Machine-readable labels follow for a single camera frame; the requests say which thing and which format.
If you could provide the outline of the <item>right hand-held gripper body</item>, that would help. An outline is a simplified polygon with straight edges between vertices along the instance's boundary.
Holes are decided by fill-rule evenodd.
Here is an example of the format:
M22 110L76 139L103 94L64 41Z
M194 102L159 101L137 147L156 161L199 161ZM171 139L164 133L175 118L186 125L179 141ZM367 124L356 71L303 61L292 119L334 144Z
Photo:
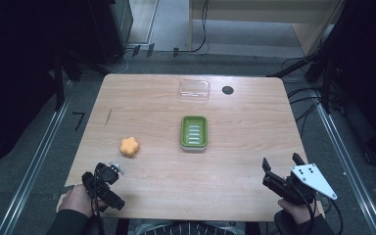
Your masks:
M331 200L338 196L316 164L295 165L291 174L282 178L277 174L265 172L262 184L294 205L311 204L317 193Z

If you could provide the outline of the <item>person's striped clothing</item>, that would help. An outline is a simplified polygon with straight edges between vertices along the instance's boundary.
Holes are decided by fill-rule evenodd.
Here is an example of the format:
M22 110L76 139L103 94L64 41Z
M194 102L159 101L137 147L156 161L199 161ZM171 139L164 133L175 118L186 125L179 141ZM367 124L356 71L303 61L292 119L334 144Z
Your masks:
M128 235L245 235L245 223L224 221L159 220L136 224L132 222Z

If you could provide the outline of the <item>person's left hand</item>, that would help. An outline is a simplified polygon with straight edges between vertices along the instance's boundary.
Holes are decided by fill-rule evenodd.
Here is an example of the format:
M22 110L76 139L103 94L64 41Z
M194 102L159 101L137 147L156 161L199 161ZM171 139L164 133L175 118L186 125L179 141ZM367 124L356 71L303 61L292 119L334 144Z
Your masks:
M90 218L94 214L93 210L96 204L99 204L101 207L107 205L102 200L92 200L89 197L85 186L77 184L66 193L66 196L62 199L62 202L58 207L58 212L74 211Z

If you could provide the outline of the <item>green soap dish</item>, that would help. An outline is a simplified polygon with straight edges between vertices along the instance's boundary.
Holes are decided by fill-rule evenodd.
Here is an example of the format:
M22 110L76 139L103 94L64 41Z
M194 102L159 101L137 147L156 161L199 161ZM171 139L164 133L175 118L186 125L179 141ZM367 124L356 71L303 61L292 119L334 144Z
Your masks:
M180 125L180 146L185 151L204 151L208 147L208 120L185 116Z

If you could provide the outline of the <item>black metal stand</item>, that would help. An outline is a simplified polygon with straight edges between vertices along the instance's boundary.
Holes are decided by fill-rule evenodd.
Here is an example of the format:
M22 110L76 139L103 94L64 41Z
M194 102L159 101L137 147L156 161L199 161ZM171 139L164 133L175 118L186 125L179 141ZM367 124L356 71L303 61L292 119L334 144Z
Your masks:
M324 111L329 114L329 97L334 75L333 54L344 38L347 24L348 22L346 20L338 20L325 41L322 42L313 53L311 53L309 56L302 57L297 62L291 64L285 69L282 69L281 71L269 74L268 77L282 78L285 75L296 71L297 69L301 69L303 66L309 65L309 69L305 73L305 80L312 83L319 77L322 77L320 101Z
M73 50L56 48L52 53L52 60L54 65L56 111L61 109L66 100L63 79L64 72L68 75L70 80L80 80L81 72L77 64L85 64L101 75L107 75L109 73L107 69L97 65L89 59L86 59Z

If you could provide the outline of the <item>clear plastic lid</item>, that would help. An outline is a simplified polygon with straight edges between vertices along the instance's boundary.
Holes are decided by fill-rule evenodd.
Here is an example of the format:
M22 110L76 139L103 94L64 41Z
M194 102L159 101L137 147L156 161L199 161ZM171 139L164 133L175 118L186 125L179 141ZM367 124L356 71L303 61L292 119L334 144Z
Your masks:
M206 80L182 79L178 94L183 100L207 101L210 98L210 88Z

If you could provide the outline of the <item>orange flower-shaped soap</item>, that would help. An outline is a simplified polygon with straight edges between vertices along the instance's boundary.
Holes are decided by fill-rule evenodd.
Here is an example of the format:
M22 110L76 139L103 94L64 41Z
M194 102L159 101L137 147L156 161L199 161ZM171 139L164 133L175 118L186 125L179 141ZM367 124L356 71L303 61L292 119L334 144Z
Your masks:
M123 138L120 142L120 153L129 158L133 158L139 150L139 143L134 137Z

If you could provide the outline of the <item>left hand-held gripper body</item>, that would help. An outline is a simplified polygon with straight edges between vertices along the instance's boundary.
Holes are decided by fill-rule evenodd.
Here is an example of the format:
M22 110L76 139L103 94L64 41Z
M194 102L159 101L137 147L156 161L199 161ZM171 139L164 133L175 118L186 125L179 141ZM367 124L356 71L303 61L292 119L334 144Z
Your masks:
M81 181L91 199L100 199L109 207L120 211L125 201L110 189L118 181L119 173L117 165L98 163L93 172L86 171L81 176Z

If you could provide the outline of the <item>black cabinet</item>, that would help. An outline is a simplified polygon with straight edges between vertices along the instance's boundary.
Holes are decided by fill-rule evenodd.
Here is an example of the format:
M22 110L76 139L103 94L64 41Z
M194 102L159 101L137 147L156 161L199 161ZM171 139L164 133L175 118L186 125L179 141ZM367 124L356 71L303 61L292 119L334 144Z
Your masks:
M110 65L124 55L133 16L129 0L87 0L94 22L98 49L96 59Z

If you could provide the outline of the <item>dark curtain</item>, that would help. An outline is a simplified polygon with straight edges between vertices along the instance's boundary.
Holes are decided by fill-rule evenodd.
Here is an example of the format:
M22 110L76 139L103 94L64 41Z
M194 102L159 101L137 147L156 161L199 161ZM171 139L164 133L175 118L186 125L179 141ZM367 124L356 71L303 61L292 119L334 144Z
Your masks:
M329 38L346 116L376 165L376 0L347 0Z
M49 74L75 0L0 0L0 160L54 95Z

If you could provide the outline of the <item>person's right hand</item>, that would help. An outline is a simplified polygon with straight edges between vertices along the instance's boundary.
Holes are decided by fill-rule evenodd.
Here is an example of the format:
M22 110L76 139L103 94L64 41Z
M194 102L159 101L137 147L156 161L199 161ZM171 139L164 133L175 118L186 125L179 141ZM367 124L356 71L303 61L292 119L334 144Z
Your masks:
M310 204L310 210L305 205L294 205L284 199L278 201L278 205L285 212L290 214L297 224L303 224L309 221L312 217L320 216L320 212L316 209L315 203Z

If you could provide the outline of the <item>metal floor rail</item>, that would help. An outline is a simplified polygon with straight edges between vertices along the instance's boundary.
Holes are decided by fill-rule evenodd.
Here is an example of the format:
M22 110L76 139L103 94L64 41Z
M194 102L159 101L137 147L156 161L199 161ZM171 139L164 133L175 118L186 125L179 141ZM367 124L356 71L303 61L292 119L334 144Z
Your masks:
M65 100L61 107L52 115L50 123L48 124L43 137L34 153L34 156L23 176L23 180L18 187L18 190L9 205L4 218L0 223L0 235L12 235L19 220L19 217L24 210L24 205L29 197L36 178L42 168L47 154L53 143L53 140L58 132L62 120L66 114L67 108L70 104L71 94L74 89L74 83L68 81L65 87Z
M352 187L357 203L365 217L373 235L376 235L376 206L370 194L367 192L361 177L352 161L352 155L343 141L338 128L331 115L328 115L323 108L317 109L320 119L337 153L341 166L344 169L346 178Z

